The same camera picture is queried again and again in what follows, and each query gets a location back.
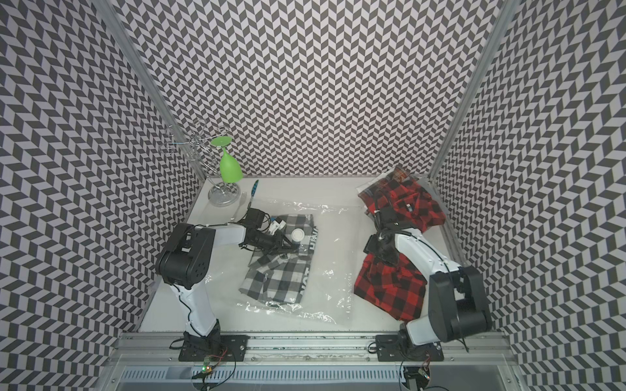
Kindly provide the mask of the aluminium frame corner post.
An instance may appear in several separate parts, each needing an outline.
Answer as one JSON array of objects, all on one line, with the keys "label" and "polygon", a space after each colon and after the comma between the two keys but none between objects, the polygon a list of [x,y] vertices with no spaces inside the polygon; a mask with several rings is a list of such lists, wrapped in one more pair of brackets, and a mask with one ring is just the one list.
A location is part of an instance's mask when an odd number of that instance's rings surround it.
[{"label": "aluminium frame corner post", "polygon": [[470,107],[477,94],[479,94],[481,84],[487,75],[494,56],[498,52],[500,43],[505,37],[508,26],[512,22],[520,3],[521,2],[519,0],[506,0],[503,2],[500,14],[497,16],[492,32],[490,32],[487,36],[486,45],[479,57],[479,61],[470,78],[466,91],[462,96],[459,107],[453,117],[453,121],[445,135],[445,138],[443,139],[441,148],[427,176],[430,182],[434,182],[438,173],[441,171],[448,153],[450,152],[461,126],[466,119]]},{"label": "aluminium frame corner post", "polygon": [[161,94],[161,91],[157,87],[157,84],[153,80],[152,75],[148,71],[148,68],[137,51],[132,40],[127,35],[127,31],[120,21],[118,14],[113,9],[110,1],[94,0],[91,2],[99,13],[101,19],[104,21],[107,30],[112,34],[117,45],[120,47],[123,55],[127,59],[130,67],[135,72],[136,76],[140,80],[143,88],[148,94],[149,98],[153,102],[157,112],[167,125],[169,132],[173,135],[175,146],[178,146],[183,153],[187,156],[187,161],[193,168],[194,173],[199,177],[201,182],[205,182],[206,175],[202,168],[202,165],[193,156],[194,152],[185,137],[184,132],[180,129],[178,122],[174,119],[174,115],[169,109],[166,100]]}]

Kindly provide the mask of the black white plaid shirt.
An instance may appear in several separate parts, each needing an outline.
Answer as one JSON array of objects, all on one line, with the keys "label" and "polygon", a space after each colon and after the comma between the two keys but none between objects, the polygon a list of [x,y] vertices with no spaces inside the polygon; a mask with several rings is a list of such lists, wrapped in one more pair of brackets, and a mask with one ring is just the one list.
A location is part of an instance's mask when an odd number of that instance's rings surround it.
[{"label": "black white plaid shirt", "polygon": [[[300,228],[306,234],[301,243],[291,240],[291,232]],[[239,292],[266,306],[296,305],[303,299],[316,251],[318,229],[311,214],[284,214],[272,218],[265,233],[282,231],[293,243],[293,252],[263,254],[255,252]]]}]

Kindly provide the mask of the white round bag valve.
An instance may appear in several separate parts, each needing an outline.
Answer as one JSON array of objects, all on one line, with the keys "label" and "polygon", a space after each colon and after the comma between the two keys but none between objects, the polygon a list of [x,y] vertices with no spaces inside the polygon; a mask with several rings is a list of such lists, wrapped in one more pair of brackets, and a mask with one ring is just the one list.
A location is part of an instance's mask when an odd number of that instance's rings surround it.
[{"label": "white round bag valve", "polygon": [[293,242],[301,243],[305,239],[305,237],[306,234],[303,229],[296,228],[291,232],[291,240]]}]

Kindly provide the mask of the aluminium frame right floor rail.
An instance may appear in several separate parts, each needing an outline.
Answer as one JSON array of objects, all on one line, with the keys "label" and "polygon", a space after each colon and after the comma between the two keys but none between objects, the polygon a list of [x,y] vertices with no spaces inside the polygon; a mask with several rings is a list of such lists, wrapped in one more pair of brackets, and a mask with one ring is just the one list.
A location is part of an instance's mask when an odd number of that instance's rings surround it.
[{"label": "aluminium frame right floor rail", "polygon": [[433,199],[439,203],[446,216],[446,221],[440,228],[446,248],[453,261],[459,263],[463,271],[466,275],[468,275],[467,279],[469,280],[469,285],[472,290],[471,297],[474,300],[474,304],[476,304],[476,313],[481,314],[486,322],[486,329],[476,331],[474,332],[474,335],[483,332],[490,332],[492,331],[493,322],[491,311],[489,310],[489,300],[485,291],[484,277],[480,271],[471,264],[469,258],[464,254],[461,247],[460,237],[454,228],[452,213],[443,201],[443,198],[435,185],[430,182],[427,177],[419,179],[418,182],[427,190],[427,192],[430,193]]}]

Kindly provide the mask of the red black buffalo plaid shirt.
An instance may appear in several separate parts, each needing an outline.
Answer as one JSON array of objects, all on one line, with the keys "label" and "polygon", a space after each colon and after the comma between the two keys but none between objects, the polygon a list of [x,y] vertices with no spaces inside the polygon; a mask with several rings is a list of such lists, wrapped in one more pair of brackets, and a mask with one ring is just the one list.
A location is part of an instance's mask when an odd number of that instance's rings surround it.
[{"label": "red black buffalo plaid shirt", "polygon": [[371,215],[374,216],[375,210],[390,205],[395,209],[399,223],[412,223],[421,232],[443,225],[446,221],[439,203],[412,177],[403,182],[380,180],[359,192],[358,197]]}]

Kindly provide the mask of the blue green pen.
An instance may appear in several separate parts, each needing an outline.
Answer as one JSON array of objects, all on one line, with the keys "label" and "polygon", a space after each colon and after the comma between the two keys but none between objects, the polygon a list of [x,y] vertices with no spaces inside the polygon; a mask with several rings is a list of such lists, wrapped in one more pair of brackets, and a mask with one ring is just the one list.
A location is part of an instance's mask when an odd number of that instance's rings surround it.
[{"label": "blue green pen", "polygon": [[252,202],[252,200],[254,199],[254,196],[255,196],[255,194],[257,192],[258,186],[259,186],[259,179],[255,180],[254,185],[251,188],[249,202]]}]

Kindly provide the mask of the small clear fork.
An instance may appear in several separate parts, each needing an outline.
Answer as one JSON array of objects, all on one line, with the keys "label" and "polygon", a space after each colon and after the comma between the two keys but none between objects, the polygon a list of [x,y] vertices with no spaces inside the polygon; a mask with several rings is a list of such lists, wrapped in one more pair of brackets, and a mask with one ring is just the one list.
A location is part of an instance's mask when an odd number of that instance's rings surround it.
[{"label": "small clear fork", "polygon": [[239,212],[243,209],[243,207],[246,205],[247,202],[247,198],[248,195],[246,192],[243,192],[241,195],[241,198],[239,199],[239,204],[235,209],[235,212],[233,213],[233,215],[230,218],[230,222],[234,223],[237,220],[237,216],[239,214]]}]

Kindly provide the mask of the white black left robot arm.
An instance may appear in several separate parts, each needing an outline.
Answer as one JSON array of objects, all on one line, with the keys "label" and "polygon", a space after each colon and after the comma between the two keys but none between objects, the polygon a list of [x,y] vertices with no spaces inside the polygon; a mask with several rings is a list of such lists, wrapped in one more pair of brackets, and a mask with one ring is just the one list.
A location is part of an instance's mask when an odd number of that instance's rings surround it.
[{"label": "white black left robot arm", "polygon": [[202,285],[215,249],[231,244],[269,254],[294,253],[298,247],[281,231],[271,235],[256,226],[177,224],[156,261],[156,273],[171,286],[181,304],[187,318],[185,337],[190,340],[218,338],[218,319]]}]

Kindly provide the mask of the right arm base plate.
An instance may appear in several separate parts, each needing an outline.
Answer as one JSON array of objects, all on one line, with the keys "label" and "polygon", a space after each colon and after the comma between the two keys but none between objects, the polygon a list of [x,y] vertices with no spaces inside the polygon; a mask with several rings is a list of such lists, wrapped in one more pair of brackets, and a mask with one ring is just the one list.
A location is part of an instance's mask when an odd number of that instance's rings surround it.
[{"label": "right arm base plate", "polygon": [[443,362],[443,348],[439,343],[414,345],[399,334],[379,334],[374,338],[379,362]]}]

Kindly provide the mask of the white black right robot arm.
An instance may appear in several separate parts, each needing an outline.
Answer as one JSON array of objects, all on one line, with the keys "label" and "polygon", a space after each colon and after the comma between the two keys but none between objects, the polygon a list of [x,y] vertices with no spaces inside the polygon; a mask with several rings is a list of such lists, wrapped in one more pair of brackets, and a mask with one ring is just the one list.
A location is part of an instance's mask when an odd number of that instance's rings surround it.
[{"label": "white black right robot arm", "polygon": [[427,278],[427,314],[404,327],[411,347],[464,340],[492,330],[481,273],[445,257],[417,228],[378,228],[368,239],[365,252],[389,266],[403,255]]}]

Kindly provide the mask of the aluminium frame corner post left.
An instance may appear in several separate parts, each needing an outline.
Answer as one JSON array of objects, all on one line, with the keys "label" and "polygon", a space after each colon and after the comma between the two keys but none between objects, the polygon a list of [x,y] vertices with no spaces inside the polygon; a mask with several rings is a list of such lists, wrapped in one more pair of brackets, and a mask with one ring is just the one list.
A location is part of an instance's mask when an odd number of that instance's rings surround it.
[{"label": "aluminium frame corner post left", "polygon": [[118,14],[113,9],[110,1],[94,0],[91,2],[99,13],[101,19],[104,21],[107,30],[112,34],[117,45],[120,47],[123,55],[127,59],[130,67],[135,72],[136,76],[140,80],[143,88],[148,94],[149,98],[153,102],[157,112],[167,125],[169,132],[173,135],[175,146],[178,146],[183,153],[187,156],[187,161],[193,168],[194,173],[199,177],[201,182],[205,182],[206,175],[202,168],[202,165],[193,156],[194,152],[185,137],[184,132],[180,129],[178,122],[174,119],[174,115],[169,109],[166,100],[161,94],[161,91],[157,87],[157,84],[153,80],[152,75],[148,71],[148,68],[137,51],[132,40],[127,35],[127,31],[120,21]]}]

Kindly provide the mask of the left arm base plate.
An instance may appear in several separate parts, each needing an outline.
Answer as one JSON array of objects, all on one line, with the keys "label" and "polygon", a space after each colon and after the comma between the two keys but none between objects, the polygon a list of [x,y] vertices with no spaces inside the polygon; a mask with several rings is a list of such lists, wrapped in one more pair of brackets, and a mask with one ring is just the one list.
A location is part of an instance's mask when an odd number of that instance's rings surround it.
[{"label": "left arm base plate", "polygon": [[225,337],[196,337],[184,334],[183,347],[179,353],[180,362],[204,362],[206,358],[224,362],[242,362],[246,356],[249,337],[247,335],[226,335]]}]

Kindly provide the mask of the clear plastic vacuum bag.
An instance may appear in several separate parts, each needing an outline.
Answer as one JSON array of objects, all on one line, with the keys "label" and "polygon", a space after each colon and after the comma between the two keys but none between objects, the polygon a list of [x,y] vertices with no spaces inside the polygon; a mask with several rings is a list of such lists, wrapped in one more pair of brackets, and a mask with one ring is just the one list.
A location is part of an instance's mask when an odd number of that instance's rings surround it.
[{"label": "clear plastic vacuum bag", "polygon": [[218,250],[205,288],[219,321],[238,331],[263,330],[265,322],[269,329],[347,325],[361,208],[268,198],[252,206],[267,213],[262,233],[277,243],[271,251],[251,244]]}]

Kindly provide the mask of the green plastic wine glass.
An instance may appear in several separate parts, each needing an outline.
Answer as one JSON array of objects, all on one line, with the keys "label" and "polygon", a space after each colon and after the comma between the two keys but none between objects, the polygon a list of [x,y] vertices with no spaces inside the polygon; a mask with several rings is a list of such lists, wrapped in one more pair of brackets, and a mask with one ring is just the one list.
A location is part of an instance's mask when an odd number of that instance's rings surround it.
[{"label": "green plastic wine glass", "polygon": [[223,182],[237,183],[243,179],[243,172],[239,162],[228,152],[228,146],[231,142],[232,137],[230,136],[218,136],[211,140],[211,145],[219,148],[222,153],[219,172]]}]

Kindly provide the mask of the aluminium frame corner post right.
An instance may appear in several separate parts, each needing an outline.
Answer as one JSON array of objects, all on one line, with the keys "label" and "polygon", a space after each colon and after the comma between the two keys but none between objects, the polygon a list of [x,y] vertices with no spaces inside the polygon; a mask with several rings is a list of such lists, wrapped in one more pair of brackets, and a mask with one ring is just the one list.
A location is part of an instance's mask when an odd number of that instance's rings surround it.
[{"label": "aluminium frame corner post right", "polygon": [[430,182],[434,182],[438,173],[441,171],[448,153],[450,152],[461,126],[466,119],[470,107],[477,94],[479,94],[481,84],[487,75],[494,56],[498,52],[500,43],[505,37],[508,26],[512,22],[520,3],[521,2],[519,0],[506,0],[503,2],[500,14],[497,16],[492,32],[490,32],[487,36],[486,45],[479,57],[479,61],[470,78],[466,91],[462,96],[459,107],[453,117],[453,121],[445,135],[445,138],[443,139],[441,148],[427,176]]}]

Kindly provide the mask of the aluminium front rail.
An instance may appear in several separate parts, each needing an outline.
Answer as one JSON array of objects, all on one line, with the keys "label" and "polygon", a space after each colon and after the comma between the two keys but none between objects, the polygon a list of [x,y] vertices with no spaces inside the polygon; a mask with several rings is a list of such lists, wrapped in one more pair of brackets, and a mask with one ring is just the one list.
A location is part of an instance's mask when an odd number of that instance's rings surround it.
[{"label": "aluminium front rail", "polygon": [[[243,353],[238,364],[304,365],[304,364],[377,364],[378,332],[248,332],[246,345],[235,350]],[[124,333],[113,350],[109,363],[179,365],[177,332]],[[477,364],[509,365],[517,363],[508,339],[500,332],[487,332],[441,343],[436,350],[443,355],[440,365]]]}]

